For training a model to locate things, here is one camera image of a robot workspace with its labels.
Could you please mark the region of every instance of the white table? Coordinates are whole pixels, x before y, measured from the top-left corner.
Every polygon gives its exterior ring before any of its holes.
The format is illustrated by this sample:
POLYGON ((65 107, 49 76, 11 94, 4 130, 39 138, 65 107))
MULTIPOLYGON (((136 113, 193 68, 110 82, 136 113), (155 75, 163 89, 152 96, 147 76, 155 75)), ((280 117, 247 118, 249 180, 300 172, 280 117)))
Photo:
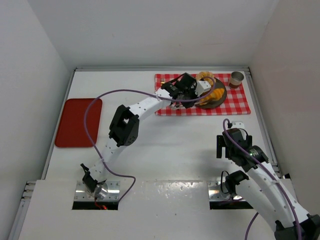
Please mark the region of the white table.
MULTIPOLYGON (((203 68, 171 70, 83 70, 72 79, 67 99, 95 98, 115 89, 154 92, 157 73, 198 73, 203 68)), ((208 68, 231 73, 246 68, 208 68)), ((243 81, 251 114, 227 116, 242 121, 268 157, 274 159, 268 133, 263 128, 250 79, 243 81)), ((102 98, 97 146, 107 142, 116 108, 144 99, 136 93, 113 93, 102 98)), ((137 182, 119 204, 118 211, 71 210, 77 181, 84 175, 81 163, 91 167, 98 159, 93 148, 58 148, 52 145, 43 180, 37 181, 25 217, 20 240, 112 239, 112 240, 225 240, 243 239, 254 210, 210 210, 207 181, 219 180, 222 170, 239 170, 231 160, 216 159, 216 136, 226 116, 156 116, 139 126, 136 142, 111 167, 133 175, 137 182)), ((121 193, 131 179, 121 180, 121 193)), ((258 217, 249 239, 273 239, 273 232, 258 217)))

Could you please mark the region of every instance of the gray wall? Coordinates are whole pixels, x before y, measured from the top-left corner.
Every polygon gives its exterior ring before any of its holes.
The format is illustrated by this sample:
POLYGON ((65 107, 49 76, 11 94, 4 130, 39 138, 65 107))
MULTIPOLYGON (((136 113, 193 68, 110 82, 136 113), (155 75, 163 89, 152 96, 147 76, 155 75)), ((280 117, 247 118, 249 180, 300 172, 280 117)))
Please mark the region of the gray wall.
POLYGON ((41 177, 70 72, 27 0, 0 3, 0 240, 41 177))
POLYGON ((248 65, 278 0, 28 0, 72 68, 248 65))
POLYGON ((280 0, 250 64, 278 161, 320 213, 320 1, 280 0))

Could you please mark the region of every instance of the red cutting board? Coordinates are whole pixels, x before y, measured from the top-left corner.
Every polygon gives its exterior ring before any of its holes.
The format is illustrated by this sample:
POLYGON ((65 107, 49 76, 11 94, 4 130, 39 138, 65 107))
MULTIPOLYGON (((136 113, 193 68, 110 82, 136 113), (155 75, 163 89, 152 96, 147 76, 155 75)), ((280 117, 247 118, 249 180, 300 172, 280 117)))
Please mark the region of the red cutting board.
MULTIPOLYGON (((94 98, 68 99, 63 107, 54 144, 59 148, 92 147, 84 127, 84 116, 87 107, 94 98)), ((97 142, 102 100, 98 99, 90 108, 86 124, 94 143, 97 142)))

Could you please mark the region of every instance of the wall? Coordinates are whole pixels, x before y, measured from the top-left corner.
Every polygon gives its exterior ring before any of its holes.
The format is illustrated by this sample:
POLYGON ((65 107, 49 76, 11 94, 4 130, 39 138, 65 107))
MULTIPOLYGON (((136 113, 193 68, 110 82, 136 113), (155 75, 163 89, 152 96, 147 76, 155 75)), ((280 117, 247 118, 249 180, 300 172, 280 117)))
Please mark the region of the wall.
POLYGON ((0 3, 0 240, 41 177, 70 72, 26 0, 0 3))
POLYGON ((278 0, 28 0, 68 66, 248 65, 278 0))
POLYGON ((320 1, 280 0, 250 64, 273 146, 300 202, 320 213, 320 1))

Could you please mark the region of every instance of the brown plate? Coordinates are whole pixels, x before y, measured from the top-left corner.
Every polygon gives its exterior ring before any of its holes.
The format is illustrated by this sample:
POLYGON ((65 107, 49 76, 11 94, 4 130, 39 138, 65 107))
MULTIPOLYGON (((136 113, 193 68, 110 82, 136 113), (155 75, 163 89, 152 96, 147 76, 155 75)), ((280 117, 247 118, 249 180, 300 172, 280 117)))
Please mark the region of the brown plate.
POLYGON ((226 98, 227 98, 227 89, 226 89, 225 85, 218 78, 215 77, 214 79, 215 79, 215 89, 224 89, 224 93, 223 93, 222 97, 217 101, 211 100, 205 105, 195 105, 197 108, 215 109, 215 108, 219 107, 221 104, 223 104, 224 101, 226 100, 226 98))

